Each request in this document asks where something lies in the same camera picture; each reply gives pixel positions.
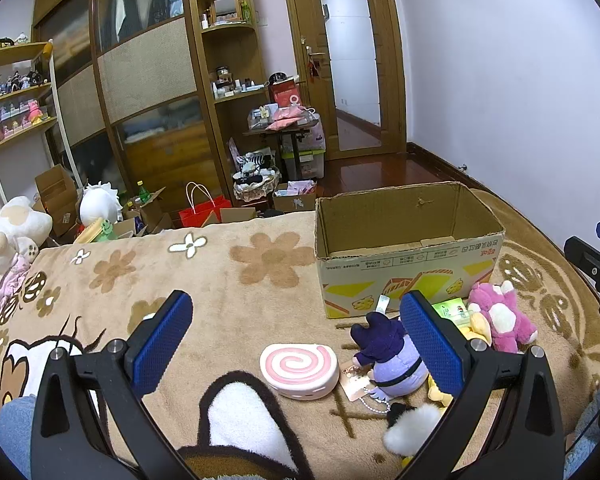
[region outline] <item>pink blanket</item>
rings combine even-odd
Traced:
[[[17,297],[16,293],[20,290],[24,279],[27,277],[29,267],[31,267],[31,264],[23,256],[20,254],[14,256],[14,264],[0,282],[0,310],[7,305],[7,302],[13,296]]]

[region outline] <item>wooden door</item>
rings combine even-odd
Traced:
[[[287,5],[303,94],[322,118],[327,158],[403,151],[405,85],[395,1]]]

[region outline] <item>purple plush doll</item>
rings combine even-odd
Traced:
[[[371,396],[391,400],[417,390],[429,371],[402,323],[380,312],[369,312],[366,321],[369,328],[356,323],[351,327],[351,337],[360,346],[353,363],[374,366],[369,372],[376,383]]]

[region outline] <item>bed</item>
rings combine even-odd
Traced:
[[[475,193],[507,231],[491,281],[516,286],[520,309],[539,329],[565,430],[572,431],[600,382],[597,299],[519,213]],[[179,289],[193,299],[193,322],[157,391],[143,400],[201,478],[393,479],[400,458],[382,446],[384,415],[349,402],[339,386],[299,402],[275,396],[260,380],[258,359],[272,343],[327,344],[341,363],[356,352],[349,328],[360,320],[324,313],[314,221],[313,212],[299,212],[43,250],[18,301],[0,313],[0,409],[37,392],[52,348],[92,352],[127,338]],[[459,465],[479,452],[499,399],[495,392]],[[110,420],[96,400],[100,417]],[[426,386],[408,401],[425,402]],[[116,452],[131,460],[115,426],[108,427]]]

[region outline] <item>pink swirl cushion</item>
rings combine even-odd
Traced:
[[[338,383],[338,358],[326,345],[273,344],[260,356],[264,379],[279,394],[299,400],[324,397]]]

